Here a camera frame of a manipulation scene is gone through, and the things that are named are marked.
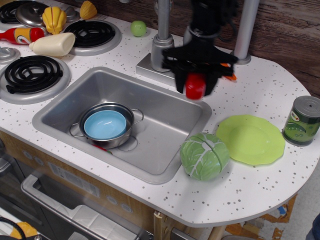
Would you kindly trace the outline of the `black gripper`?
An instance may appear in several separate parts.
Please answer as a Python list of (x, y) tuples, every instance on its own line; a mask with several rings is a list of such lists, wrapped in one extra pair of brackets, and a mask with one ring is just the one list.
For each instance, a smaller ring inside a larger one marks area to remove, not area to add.
[(204, 96), (214, 90), (218, 79), (231, 77), (233, 65), (238, 58), (214, 46), (214, 35), (189, 33), (183, 46), (168, 48), (162, 51), (162, 67), (174, 73), (176, 90), (183, 94), (189, 73), (201, 73), (205, 76)]

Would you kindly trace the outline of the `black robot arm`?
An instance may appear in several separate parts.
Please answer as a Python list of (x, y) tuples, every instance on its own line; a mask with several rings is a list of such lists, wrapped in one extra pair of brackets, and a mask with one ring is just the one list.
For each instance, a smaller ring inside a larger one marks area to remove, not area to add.
[(191, 39), (180, 47), (163, 50), (162, 66), (174, 74), (176, 90), (199, 100), (213, 91), (221, 77), (234, 76), (238, 58), (215, 47), (221, 27), (232, 22), (235, 0), (193, 0), (189, 25)]

